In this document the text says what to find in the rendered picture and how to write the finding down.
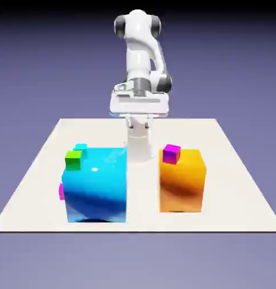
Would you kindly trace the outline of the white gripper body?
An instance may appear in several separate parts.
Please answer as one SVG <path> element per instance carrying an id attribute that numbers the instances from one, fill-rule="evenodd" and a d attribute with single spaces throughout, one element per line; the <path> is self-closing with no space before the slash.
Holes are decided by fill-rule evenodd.
<path id="1" fill-rule="evenodd" d="M 114 117 L 125 117 L 126 115 L 167 117 L 169 113 L 169 95 L 146 91 L 145 96 L 135 96 L 131 90 L 113 91 L 109 111 Z"/>

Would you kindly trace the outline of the small cyan cube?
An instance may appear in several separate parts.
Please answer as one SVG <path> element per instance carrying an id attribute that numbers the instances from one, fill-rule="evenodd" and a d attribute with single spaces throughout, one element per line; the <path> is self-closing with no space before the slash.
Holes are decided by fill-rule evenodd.
<path id="1" fill-rule="evenodd" d="M 81 157 L 83 159 L 87 158 L 87 144 L 86 143 L 78 143 L 75 145 L 74 151 L 81 151 L 82 155 Z"/>

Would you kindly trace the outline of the small green cube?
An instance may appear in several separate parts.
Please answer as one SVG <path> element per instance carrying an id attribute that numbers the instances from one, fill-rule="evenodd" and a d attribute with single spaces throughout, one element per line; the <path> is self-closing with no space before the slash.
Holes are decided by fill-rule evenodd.
<path id="1" fill-rule="evenodd" d="M 66 170 L 80 170 L 82 163 L 82 151 L 67 151 L 65 155 L 65 169 Z"/>

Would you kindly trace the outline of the large orange box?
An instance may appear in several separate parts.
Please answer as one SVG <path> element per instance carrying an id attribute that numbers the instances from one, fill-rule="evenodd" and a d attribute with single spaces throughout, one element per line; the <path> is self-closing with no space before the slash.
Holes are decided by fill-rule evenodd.
<path id="1" fill-rule="evenodd" d="M 200 213 L 206 173 L 199 150 L 182 149 L 177 164 L 164 163 L 160 150 L 160 212 Z"/>

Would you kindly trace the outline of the large blue box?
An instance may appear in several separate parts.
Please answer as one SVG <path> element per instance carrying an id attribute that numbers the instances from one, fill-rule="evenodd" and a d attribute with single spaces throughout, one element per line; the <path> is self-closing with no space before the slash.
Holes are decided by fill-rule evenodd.
<path id="1" fill-rule="evenodd" d="M 68 222 L 126 221 L 125 147 L 87 147 L 81 169 L 64 169 L 62 184 Z"/>

